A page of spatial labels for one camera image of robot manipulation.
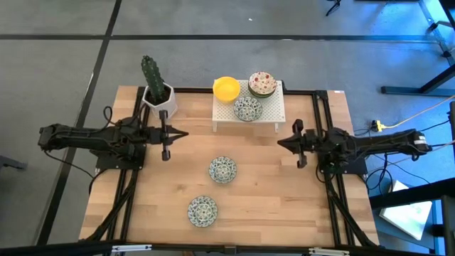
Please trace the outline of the black stand rail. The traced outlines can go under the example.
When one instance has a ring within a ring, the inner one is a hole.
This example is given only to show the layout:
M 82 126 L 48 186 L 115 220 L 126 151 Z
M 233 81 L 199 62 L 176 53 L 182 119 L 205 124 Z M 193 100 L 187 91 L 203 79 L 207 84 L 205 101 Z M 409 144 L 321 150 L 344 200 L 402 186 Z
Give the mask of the black stand rail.
M 427 20 L 428 23 L 428 28 L 427 28 L 427 33 L 432 35 L 433 37 L 436 38 L 437 43 L 439 44 L 439 47 L 441 48 L 442 54 L 441 56 L 446 58 L 448 63 L 450 65 L 455 64 L 455 59 L 453 58 L 453 55 L 451 54 L 451 51 L 449 50 L 448 46 L 446 45 L 446 41 L 444 37 L 440 34 L 438 30 L 438 26 L 442 25 L 443 22 L 435 21 L 430 14 L 427 5 L 425 4 L 424 0 L 419 0 L 418 4 L 422 10 L 422 13 L 424 14 L 424 17 Z

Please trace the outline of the yellow plastic bowl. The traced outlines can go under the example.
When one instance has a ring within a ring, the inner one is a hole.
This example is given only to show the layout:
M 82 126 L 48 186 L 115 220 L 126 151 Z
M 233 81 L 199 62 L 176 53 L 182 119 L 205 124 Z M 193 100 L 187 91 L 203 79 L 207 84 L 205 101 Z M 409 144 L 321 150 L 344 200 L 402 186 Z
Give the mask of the yellow plastic bowl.
M 220 77 L 213 82 L 213 94 L 222 103 L 233 102 L 240 94 L 240 83 L 232 77 Z

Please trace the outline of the grey chair base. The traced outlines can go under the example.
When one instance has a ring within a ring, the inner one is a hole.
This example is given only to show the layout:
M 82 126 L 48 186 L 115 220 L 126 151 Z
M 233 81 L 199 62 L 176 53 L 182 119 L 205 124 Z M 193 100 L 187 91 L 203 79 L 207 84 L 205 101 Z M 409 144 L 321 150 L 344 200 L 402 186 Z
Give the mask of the grey chair base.
M 27 167 L 27 164 L 20 162 L 20 161 L 16 161 L 14 159 L 10 159 L 6 156 L 0 155 L 0 170 L 2 168 L 6 168 L 6 167 L 11 167 L 11 168 L 17 169 L 17 170 L 25 170 Z

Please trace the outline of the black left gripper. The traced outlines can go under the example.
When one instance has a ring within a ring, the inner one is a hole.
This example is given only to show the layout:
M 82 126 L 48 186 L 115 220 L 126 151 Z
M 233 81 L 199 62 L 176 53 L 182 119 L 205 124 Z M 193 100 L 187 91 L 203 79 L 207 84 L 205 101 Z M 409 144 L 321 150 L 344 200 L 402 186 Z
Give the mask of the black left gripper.
M 161 121 L 160 127 L 147 127 L 147 143 L 154 145 L 161 144 L 163 147 L 161 158 L 163 161 L 168 161 L 171 158 L 171 152 L 168 149 L 168 129 L 166 126 L 168 112 L 166 110 L 160 110 L 159 119 Z M 181 131 L 173 127 L 170 127 L 170 133 L 176 134 L 171 137 L 171 144 L 173 144 L 176 140 L 189 135 L 188 132 Z

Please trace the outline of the silver metal bracket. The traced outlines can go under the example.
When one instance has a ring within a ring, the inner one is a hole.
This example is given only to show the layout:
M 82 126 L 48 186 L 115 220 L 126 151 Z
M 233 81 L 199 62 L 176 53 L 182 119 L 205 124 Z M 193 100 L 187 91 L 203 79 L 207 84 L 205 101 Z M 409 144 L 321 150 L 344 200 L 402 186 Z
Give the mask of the silver metal bracket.
M 350 256 L 350 252 L 346 250 L 334 250 L 321 247 L 309 248 L 310 256 Z
M 147 251 L 152 250 L 152 245 L 113 245 L 112 253 L 121 253 L 121 252 L 136 252 L 136 251 Z

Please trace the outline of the black stand base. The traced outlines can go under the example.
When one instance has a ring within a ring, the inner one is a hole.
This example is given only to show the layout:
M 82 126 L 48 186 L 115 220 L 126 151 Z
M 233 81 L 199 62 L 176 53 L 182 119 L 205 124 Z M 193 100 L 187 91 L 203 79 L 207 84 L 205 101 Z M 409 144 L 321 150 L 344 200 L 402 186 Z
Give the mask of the black stand base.
M 380 92 L 387 95 L 413 95 L 430 97 L 451 97 L 455 89 L 439 89 L 441 85 L 455 77 L 455 64 L 432 78 L 421 87 L 382 86 Z

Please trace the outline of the black aluminium table frame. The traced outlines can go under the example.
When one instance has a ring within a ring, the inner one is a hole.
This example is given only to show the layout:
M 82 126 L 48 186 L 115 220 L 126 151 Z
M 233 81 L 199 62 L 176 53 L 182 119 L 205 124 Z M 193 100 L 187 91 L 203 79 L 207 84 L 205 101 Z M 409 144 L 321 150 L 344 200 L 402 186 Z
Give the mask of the black aluminium table frame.
M 147 148 L 132 207 L 119 214 L 129 222 L 117 222 L 116 236 L 175 250 L 349 243 L 343 217 L 331 211 L 326 185 L 315 172 L 316 155 L 308 154 L 307 165 L 298 169 L 297 156 L 277 143 L 291 136 L 296 119 L 314 129 L 330 117 L 336 127 L 351 131 L 344 92 L 285 94 L 286 122 L 277 133 L 272 124 L 246 123 L 222 123 L 213 132 L 213 93 L 208 88 L 177 89 L 176 101 L 171 124 L 189 135 L 170 146 L 168 161 L 161 159 L 159 146 Z M 216 183 L 209 176 L 210 162 L 219 156 L 237 164 L 237 175 L 229 183 Z M 188 205 L 198 196 L 209 196 L 218 206 L 216 221 L 206 228 L 188 219 Z

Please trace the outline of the white perforated metal shelf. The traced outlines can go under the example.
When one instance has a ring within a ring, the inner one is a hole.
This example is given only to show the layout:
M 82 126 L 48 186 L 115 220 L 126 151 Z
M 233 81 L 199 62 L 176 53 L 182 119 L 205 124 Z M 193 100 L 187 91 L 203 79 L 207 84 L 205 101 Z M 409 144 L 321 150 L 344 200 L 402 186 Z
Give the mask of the white perforated metal shelf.
M 254 96 L 248 90 L 248 80 L 238 80 L 240 84 L 239 96 L 230 103 L 221 102 L 216 96 L 213 96 L 212 109 L 212 130 L 217 132 L 218 125 L 221 123 L 246 123 L 246 124 L 273 124 L 274 131 L 277 133 L 282 124 L 286 122 L 284 89 L 282 81 L 277 81 L 277 87 L 270 97 L 257 98 L 262 106 L 262 114 L 253 121 L 243 121 L 235 115 L 234 103 L 241 97 Z

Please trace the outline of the green cactus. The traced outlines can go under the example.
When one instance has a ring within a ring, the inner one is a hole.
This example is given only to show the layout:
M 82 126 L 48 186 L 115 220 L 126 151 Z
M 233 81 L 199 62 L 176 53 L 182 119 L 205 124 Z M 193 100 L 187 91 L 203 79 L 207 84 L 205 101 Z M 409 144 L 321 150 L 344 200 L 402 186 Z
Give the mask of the green cactus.
M 162 102 L 166 101 L 164 83 L 156 61 L 150 56 L 144 55 L 141 60 L 141 69 L 150 90 L 151 103 L 154 105 L 159 105 Z

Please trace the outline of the black desk frame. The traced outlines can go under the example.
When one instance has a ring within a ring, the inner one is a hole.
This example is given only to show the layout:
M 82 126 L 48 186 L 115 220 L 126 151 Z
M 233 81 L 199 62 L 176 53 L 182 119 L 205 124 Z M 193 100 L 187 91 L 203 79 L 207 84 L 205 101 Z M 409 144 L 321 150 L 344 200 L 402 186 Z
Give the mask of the black desk frame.
M 378 220 L 380 224 L 386 225 L 381 231 L 392 235 L 400 230 L 379 216 L 379 213 L 383 208 L 440 200 L 441 214 L 443 217 L 441 224 L 428 224 L 427 222 L 421 240 L 416 240 L 401 230 L 397 236 L 403 240 L 415 242 L 422 247 L 427 247 L 431 250 L 434 249 L 434 246 L 429 240 L 431 238 L 443 237 L 446 255 L 455 256 L 455 178 L 411 188 L 406 187 L 406 185 L 399 181 L 394 181 L 390 188 L 392 189 L 391 192 L 370 198 L 372 209 L 376 210 L 377 213 L 376 220 Z

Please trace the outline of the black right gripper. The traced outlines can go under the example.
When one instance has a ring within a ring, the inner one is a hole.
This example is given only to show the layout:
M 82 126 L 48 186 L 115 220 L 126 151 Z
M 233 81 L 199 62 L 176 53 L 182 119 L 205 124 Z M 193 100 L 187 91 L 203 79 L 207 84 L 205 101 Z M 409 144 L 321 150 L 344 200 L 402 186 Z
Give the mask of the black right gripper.
M 305 151 L 314 153 L 318 144 L 318 137 L 314 129 L 304 130 L 302 119 L 296 119 L 292 125 L 293 135 L 277 141 L 278 145 L 284 147 L 292 154 L 298 155 L 297 168 L 302 169 L 307 165 Z

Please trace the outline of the teal bowl with blue pattern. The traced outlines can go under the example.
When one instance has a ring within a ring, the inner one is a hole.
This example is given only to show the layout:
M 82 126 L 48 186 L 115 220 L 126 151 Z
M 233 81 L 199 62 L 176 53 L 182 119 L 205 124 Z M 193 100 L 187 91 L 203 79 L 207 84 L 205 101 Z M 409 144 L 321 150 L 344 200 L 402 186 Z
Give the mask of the teal bowl with blue pattern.
M 208 173 L 216 183 L 229 183 L 237 175 L 237 164 L 227 156 L 219 156 L 210 162 Z
M 233 111 L 238 119 L 253 122 L 262 116 L 263 106 L 257 98 L 244 96 L 234 102 Z
M 218 206 L 209 196 L 198 196 L 188 205 L 188 219 L 197 228 L 212 225 L 218 217 Z

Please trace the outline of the white hexagonal plant pot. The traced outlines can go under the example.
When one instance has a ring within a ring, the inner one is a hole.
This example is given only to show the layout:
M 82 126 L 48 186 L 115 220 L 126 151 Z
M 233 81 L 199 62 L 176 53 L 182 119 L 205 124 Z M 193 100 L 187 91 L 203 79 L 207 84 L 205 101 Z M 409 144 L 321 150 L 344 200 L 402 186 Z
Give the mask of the white hexagonal plant pot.
M 150 111 L 156 118 L 159 118 L 159 112 L 161 110 L 166 110 L 168 118 L 170 119 L 176 113 L 178 106 L 174 88 L 168 85 L 167 83 L 164 83 L 164 87 L 165 92 L 168 93 L 167 101 L 159 105 L 153 105 L 151 103 L 151 89 L 149 88 L 149 86 L 145 87 L 144 95 L 142 96 L 141 101 L 150 108 Z

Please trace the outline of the black tripod leg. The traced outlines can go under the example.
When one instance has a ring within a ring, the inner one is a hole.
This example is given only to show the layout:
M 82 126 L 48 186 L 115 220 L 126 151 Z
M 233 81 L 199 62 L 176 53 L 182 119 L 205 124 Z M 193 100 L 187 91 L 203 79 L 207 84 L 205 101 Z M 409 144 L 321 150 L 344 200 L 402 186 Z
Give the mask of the black tripod leg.
M 327 1 L 333 2 L 332 7 L 326 12 L 326 16 L 329 16 L 340 8 L 342 0 L 327 0 Z

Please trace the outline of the white flat board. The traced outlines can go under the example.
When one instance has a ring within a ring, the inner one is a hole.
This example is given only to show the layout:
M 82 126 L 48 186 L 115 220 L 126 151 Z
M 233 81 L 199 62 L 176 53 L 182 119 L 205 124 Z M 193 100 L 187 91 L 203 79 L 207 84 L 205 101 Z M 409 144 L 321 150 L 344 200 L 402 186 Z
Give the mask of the white flat board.
M 379 216 L 414 239 L 421 240 L 431 209 L 432 202 L 424 201 L 383 208 Z

